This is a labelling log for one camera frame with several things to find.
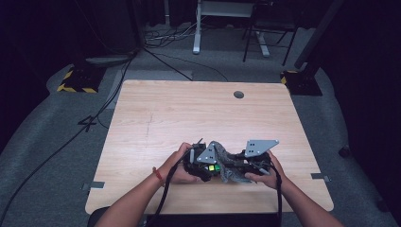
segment gray surface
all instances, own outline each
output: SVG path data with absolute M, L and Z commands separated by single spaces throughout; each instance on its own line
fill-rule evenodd
M 203 31 L 197 56 L 192 54 L 193 37 L 151 51 L 214 67 L 229 81 L 280 82 L 280 72 L 294 68 L 292 64 L 312 32 L 302 29 L 298 32 L 285 67 L 281 66 L 285 48 L 271 48 L 271 57 L 266 59 L 258 46 L 251 46 L 247 61 L 242 62 L 245 42 L 241 41 L 242 31 L 236 29 Z M 224 81 L 210 68 L 160 58 L 177 69 L 191 71 L 194 80 Z M 80 129 L 77 123 L 97 113 L 121 66 L 107 70 L 98 94 L 56 92 L 68 68 L 61 69 L 48 81 L 51 95 L 26 118 L 0 156 L 0 212 L 22 180 Z M 129 69 L 130 73 L 171 70 L 144 51 Z M 338 150 L 347 144 L 345 124 L 330 80 L 322 70 L 316 79 L 323 96 L 293 96 L 292 100 L 322 173 L 332 179 L 327 183 L 335 205 L 332 214 L 347 226 L 396 226 L 390 213 L 376 209 L 379 195 L 355 160 L 339 157 Z M 112 116 L 113 110 L 106 110 L 100 119 L 104 125 L 109 125 Z M 106 135 L 107 129 L 99 124 L 92 126 L 89 132 L 80 134 L 50 160 L 18 194 L 4 226 L 86 226 L 87 192 L 80 188 L 94 178 Z M 283 226 L 299 225 L 293 213 L 283 215 Z

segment person's left hand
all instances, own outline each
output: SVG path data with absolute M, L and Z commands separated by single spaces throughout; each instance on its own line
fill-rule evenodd
M 164 181 L 166 181 L 168 171 L 180 160 L 181 157 L 185 154 L 185 152 L 192 148 L 192 145 L 187 143 L 182 143 L 180 148 L 173 152 L 170 157 L 160 166 L 159 172 L 162 175 Z M 179 164 L 177 170 L 175 171 L 171 182 L 172 183 L 195 183 L 201 181 L 201 178 L 190 175 L 185 171 L 182 164 Z

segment hand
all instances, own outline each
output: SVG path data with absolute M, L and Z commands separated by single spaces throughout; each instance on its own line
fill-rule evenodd
M 270 150 L 268 150 L 268 154 L 271 158 L 271 161 L 273 162 L 274 166 L 277 168 L 277 171 L 279 172 L 282 181 L 287 179 L 286 174 L 284 173 L 283 168 L 281 167 L 280 163 L 278 162 L 277 158 L 271 153 Z M 254 182 L 262 182 L 264 183 L 267 187 L 271 187 L 274 189 L 276 188 L 276 184 L 277 184 L 277 178 L 276 178 L 276 173 L 273 169 L 270 170 L 270 175 L 263 175 L 263 176 L 259 176 L 253 173 L 245 173 L 245 177 L 250 179 L 251 181 Z
M 182 143 L 180 148 L 177 151 L 174 151 L 170 157 L 167 158 L 164 164 L 159 168 L 159 172 L 162 175 L 164 181 L 166 181 L 167 174 L 170 169 L 180 160 L 181 157 L 185 154 L 185 152 L 192 148 L 192 145 L 187 143 Z M 201 179 L 199 177 L 195 177 L 187 173 L 183 169 L 182 164 L 178 164 L 177 170 L 175 171 L 171 182 L 172 183 L 195 183 L 199 182 Z

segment tabletop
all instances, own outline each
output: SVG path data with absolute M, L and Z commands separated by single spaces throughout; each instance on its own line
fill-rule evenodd
M 237 98 L 234 93 L 242 93 Z M 126 80 L 86 203 L 91 214 L 110 206 L 160 166 L 182 142 L 220 142 L 239 153 L 250 139 L 277 139 L 271 149 L 286 175 L 326 210 L 333 202 L 285 85 L 210 81 Z M 146 213 L 163 194 L 159 189 Z M 283 200 L 283 211 L 291 211 Z M 262 183 L 171 184 L 162 214 L 277 212 L 276 191 Z

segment white desk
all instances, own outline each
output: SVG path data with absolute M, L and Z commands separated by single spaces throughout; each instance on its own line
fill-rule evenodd
M 194 40 L 194 54 L 201 52 L 201 16 L 228 16 L 228 17 L 251 17 L 253 3 L 234 2 L 210 2 L 198 0 L 197 7 L 197 29 Z M 266 46 L 263 33 L 257 33 L 257 41 L 264 57 L 269 57 L 270 52 Z

